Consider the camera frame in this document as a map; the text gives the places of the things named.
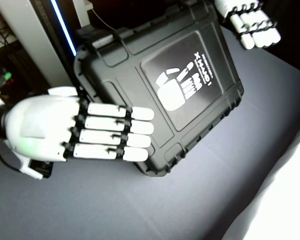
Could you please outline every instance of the gray table surface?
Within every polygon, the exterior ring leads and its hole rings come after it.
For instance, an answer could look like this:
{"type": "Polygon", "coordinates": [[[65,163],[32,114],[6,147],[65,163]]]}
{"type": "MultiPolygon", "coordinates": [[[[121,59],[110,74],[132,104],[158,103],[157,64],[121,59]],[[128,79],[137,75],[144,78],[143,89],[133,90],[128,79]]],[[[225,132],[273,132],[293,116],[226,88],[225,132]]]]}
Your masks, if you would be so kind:
{"type": "Polygon", "coordinates": [[[300,71],[224,35],[245,90],[242,102],[170,174],[148,177],[127,162],[71,160],[37,181],[0,163],[0,240],[220,238],[300,128],[300,71]]]}

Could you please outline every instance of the white cable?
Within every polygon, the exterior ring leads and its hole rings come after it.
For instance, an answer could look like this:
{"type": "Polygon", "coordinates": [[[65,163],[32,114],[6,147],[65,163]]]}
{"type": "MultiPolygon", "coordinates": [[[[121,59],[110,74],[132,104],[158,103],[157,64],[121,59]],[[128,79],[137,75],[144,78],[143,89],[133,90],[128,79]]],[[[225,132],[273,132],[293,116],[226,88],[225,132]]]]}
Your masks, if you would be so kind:
{"type": "Polygon", "coordinates": [[[109,26],[108,24],[106,24],[105,21],[103,21],[103,20],[101,19],[101,17],[99,17],[99,15],[95,12],[94,9],[91,9],[91,10],[92,10],[92,12],[94,13],[94,15],[96,15],[97,18],[100,19],[101,22],[103,22],[104,25],[106,25],[108,28],[112,29],[113,31],[116,30],[116,29],[114,29],[113,27],[111,27],[111,26],[109,26]]]}

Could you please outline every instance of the white robotic hand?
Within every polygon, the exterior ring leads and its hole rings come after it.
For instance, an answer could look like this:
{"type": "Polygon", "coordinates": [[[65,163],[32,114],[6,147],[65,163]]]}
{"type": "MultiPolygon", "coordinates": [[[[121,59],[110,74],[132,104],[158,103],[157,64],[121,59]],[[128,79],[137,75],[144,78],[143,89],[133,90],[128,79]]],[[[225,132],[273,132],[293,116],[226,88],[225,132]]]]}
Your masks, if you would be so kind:
{"type": "Polygon", "coordinates": [[[149,108],[89,103],[73,87],[54,88],[50,95],[30,97],[8,109],[4,142],[20,159],[20,172],[43,175],[31,161],[65,162],[69,158],[147,160],[154,126],[149,108]]]}
{"type": "Polygon", "coordinates": [[[215,7],[225,20],[231,21],[246,49],[269,47],[281,40],[277,23],[261,10],[262,2],[215,0],[215,7]]]}

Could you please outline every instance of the white hand graphic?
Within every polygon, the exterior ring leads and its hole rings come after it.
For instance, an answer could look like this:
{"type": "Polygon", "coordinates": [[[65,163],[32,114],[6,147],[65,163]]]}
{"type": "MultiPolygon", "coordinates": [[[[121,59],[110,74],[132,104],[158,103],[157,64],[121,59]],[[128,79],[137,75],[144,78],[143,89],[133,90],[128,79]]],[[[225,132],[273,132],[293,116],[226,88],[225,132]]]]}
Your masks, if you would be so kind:
{"type": "Polygon", "coordinates": [[[155,83],[160,87],[157,92],[158,98],[167,111],[177,110],[202,88],[199,73],[193,74],[192,77],[180,83],[193,67],[194,63],[191,61],[181,72],[179,68],[170,68],[156,79],[155,83]],[[178,72],[180,73],[176,79],[169,80],[169,75],[178,72]]]}

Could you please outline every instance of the metal frame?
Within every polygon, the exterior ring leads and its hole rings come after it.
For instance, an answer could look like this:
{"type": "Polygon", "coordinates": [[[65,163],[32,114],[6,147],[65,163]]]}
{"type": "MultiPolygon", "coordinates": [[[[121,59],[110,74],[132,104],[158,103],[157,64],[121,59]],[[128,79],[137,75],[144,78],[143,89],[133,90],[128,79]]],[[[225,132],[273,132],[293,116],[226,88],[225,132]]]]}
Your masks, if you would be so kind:
{"type": "Polygon", "coordinates": [[[0,0],[0,13],[50,86],[72,86],[30,1],[0,0]]]}

